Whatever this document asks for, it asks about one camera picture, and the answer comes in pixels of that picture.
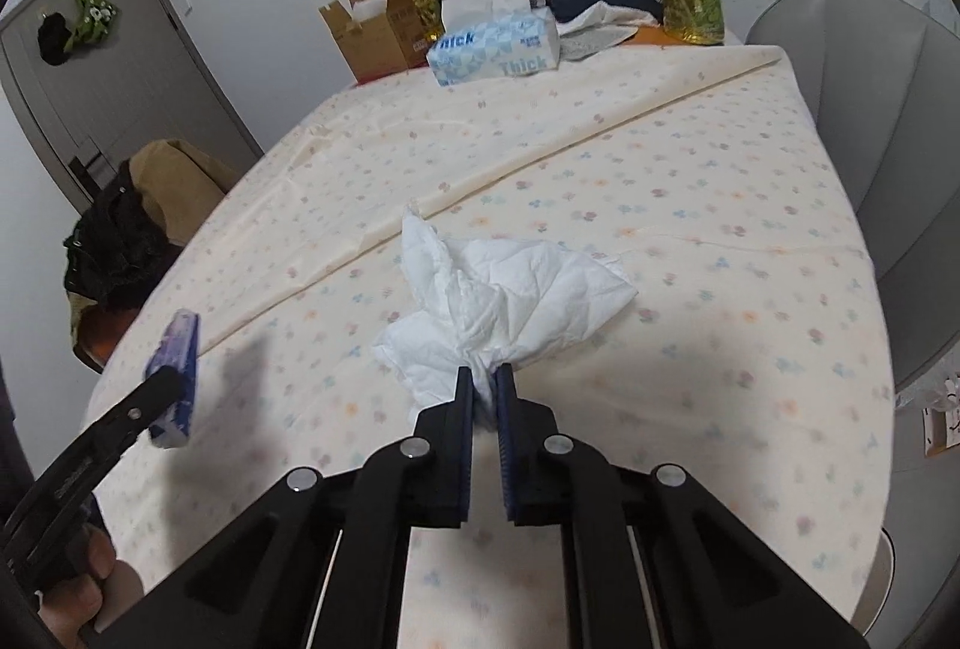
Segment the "cardboard box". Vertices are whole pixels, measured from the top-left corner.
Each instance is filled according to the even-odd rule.
[[[923,409],[923,454],[934,457],[960,443],[960,408]]]
[[[355,5],[361,0],[350,0]],[[357,82],[369,82],[426,62],[429,43],[414,0],[387,0],[387,11],[354,21],[340,2],[320,8]]]

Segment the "white tissue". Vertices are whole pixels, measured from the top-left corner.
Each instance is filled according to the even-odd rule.
[[[387,0],[360,0],[350,8],[350,15],[357,23],[368,21],[383,15],[387,11]]]
[[[530,0],[443,0],[440,6],[440,18],[447,34],[512,13],[529,12]]]
[[[616,260],[546,241],[442,240],[408,209],[403,272],[419,310],[373,344],[420,408],[453,399],[467,365],[493,417],[490,374],[589,338],[636,294]]]

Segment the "green cloth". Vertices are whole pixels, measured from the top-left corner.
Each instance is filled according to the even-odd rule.
[[[120,13],[119,8],[107,0],[77,0],[77,5],[80,7],[80,17],[73,34],[64,45],[66,53],[70,53],[77,45],[103,42],[109,34],[110,24]]]

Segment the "black cloth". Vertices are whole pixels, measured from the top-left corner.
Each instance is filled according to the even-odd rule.
[[[64,46],[73,35],[73,29],[59,13],[53,13],[43,19],[37,31],[37,44],[40,45],[40,58],[54,67],[59,67],[70,58]]]
[[[126,161],[64,246],[66,291],[108,311],[142,307],[176,258],[176,248],[143,209]]]

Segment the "door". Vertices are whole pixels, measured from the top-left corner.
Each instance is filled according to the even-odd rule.
[[[32,119],[21,118],[28,137],[35,125],[86,198],[123,160],[167,137],[184,139],[241,173],[250,169],[260,149],[190,55],[162,1],[109,2],[120,13],[107,39],[75,48],[60,66],[40,57],[37,30],[50,13],[72,24],[76,0],[26,0],[6,21],[0,46]],[[37,147],[37,138],[31,141]],[[58,172],[54,179],[64,181]],[[76,186],[73,196],[61,188],[78,205]]]

